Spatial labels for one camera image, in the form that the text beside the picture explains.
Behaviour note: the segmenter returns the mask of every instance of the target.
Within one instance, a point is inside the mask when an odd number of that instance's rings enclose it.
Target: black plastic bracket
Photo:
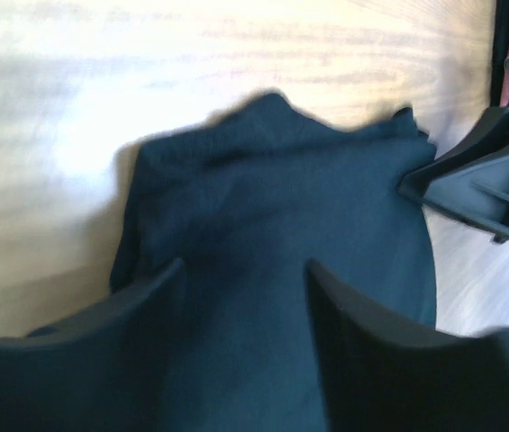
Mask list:
[[[509,109],[486,109],[457,147],[406,175],[398,191],[509,240]]]

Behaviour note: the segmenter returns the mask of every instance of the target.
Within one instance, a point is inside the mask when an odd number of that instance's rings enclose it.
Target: wood grain surface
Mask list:
[[[136,142],[263,89],[349,128],[486,106],[493,1],[0,0],[0,336],[107,295]],[[509,245],[428,214],[439,327],[509,323]]]

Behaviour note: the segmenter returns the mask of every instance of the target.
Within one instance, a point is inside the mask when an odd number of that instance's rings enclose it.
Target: black plastic part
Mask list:
[[[509,432],[509,328],[426,328],[315,260],[306,287],[328,430]]]
[[[509,109],[487,108],[467,137],[406,175],[401,194],[452,219],[509,239]]]

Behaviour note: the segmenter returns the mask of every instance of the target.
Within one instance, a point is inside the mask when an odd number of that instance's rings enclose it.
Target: wooden floor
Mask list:
[[[494,1],[0,0],[0,336],[107,294],[135,143],[277,87],[338,127],[486,106]],[[428,214],[439,327],[509,323],[509,245]]]

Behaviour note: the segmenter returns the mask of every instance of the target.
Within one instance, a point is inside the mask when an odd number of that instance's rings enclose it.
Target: folded garment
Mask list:
[[[434,153],[409,108],[340,131],[279,94],[145,144],[111,285],[186,262],[157,430],[326,430],[304,293],[309,257],[433,327],[428,230],[420,205],[396,187]]]

